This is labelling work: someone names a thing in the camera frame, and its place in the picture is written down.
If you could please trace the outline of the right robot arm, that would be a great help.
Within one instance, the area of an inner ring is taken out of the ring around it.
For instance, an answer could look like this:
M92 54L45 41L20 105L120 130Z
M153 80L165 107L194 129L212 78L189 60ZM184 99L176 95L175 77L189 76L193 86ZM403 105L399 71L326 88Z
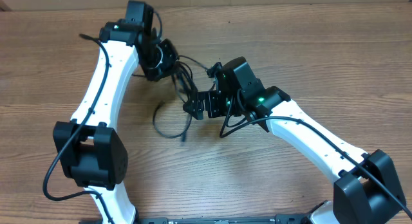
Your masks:
M214 84L199 91L192 79L183 87L185 112L197 120L207 111L211 118L243 120L221 130L220 137L250 126L283 139L307 157L333 186L333 199L295 218L300 223L386 223L400 211L408 216L406 199L393 160L380 149L369 154L345 142L310 118L291 97L276 86L265 88L244 57L206 71Z

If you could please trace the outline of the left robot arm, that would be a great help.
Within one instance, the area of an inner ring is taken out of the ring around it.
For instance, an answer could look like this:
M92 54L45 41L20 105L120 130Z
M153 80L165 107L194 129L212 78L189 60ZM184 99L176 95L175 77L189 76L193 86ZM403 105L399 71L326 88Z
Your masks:
M158 12L143 1L130 0L126 15L108 22L97 38L83 34L99 46L98 62L81 104L70 121L57 122L53 140L57 156L43 181L44 195L54 168L60 164L65 177L89 194L101 213L99 223L138 223L138 211L124 185L128 154L117 133L120 107L129 80L137 67L144 78L159 81L175 73L178 53L162 31L152 27Z

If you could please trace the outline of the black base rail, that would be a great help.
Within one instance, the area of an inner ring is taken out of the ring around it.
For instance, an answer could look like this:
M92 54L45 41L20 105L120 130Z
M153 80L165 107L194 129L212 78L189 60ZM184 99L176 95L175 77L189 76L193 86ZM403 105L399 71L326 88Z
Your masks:
M273 217L243 218L140 218L132 224L311 224L307 214L276 214Z

